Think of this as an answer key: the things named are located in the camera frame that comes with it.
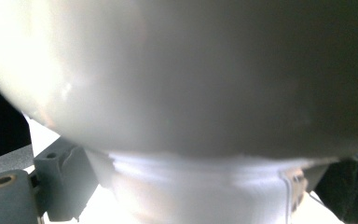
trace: screw hole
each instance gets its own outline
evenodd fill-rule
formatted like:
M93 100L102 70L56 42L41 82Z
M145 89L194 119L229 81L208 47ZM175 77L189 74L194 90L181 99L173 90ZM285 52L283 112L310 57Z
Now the screw hole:
M14 175L1 176L0 177L0 188L11 185L15 179L16 179L16 176L14 176Z
M47 158L49 158L49 159L54 159L54 158L56 158L56 157L57 157L57 154L55 154L54 152L49 153L49 154L47 155Z

